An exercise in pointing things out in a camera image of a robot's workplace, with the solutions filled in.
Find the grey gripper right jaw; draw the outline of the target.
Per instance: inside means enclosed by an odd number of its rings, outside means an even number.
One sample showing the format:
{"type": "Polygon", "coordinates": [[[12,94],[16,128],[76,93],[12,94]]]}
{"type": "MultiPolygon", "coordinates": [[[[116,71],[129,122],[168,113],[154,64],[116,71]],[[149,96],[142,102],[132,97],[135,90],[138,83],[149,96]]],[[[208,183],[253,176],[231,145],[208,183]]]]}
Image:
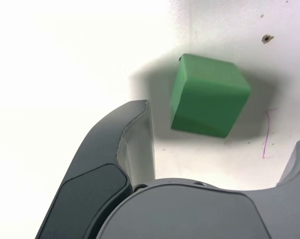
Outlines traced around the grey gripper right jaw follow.
{"type": "Polygon", "coordinates": [[[300,140],[273,188],[147,187],[107,218],[100,239],[300,239],[300,140]]]}

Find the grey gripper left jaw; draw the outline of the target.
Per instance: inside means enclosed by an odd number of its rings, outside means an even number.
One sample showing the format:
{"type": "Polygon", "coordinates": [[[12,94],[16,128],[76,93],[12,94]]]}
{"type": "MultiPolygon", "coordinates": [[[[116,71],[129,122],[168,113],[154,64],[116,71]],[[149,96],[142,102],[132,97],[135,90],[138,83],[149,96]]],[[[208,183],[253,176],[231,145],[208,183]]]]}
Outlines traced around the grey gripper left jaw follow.
{"type": "Polygon", "coordinates": [[[110,112],[78,148],[37,233],[39,239],[94,239],[111,212],[155,179],[148,100],[110,112]]]}

